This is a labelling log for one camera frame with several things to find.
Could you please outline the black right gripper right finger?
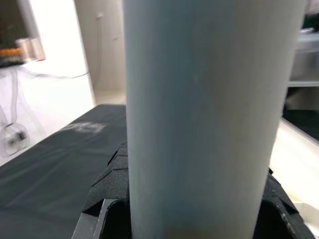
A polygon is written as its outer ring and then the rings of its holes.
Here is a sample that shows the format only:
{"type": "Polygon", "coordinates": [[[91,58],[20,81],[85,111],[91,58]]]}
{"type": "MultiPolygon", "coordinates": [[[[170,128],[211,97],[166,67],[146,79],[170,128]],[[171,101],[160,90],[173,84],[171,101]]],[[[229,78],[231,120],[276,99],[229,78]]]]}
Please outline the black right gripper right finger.
{"type": "Polygon", "coordinates": [[[281,184],[269,169],[261,206],[253,234],[254,239],[313,239],[281,184]]]}

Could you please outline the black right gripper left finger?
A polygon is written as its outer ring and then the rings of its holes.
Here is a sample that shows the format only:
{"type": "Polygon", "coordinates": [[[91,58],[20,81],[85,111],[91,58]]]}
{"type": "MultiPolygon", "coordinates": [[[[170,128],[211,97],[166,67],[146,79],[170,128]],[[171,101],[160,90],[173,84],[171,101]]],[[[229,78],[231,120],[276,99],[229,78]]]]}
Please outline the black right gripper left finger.
{"type": "Polygon", "coordinates": [[[130,239],[128,147],[123,143],[90,188],[73,239],[130,239]]]}

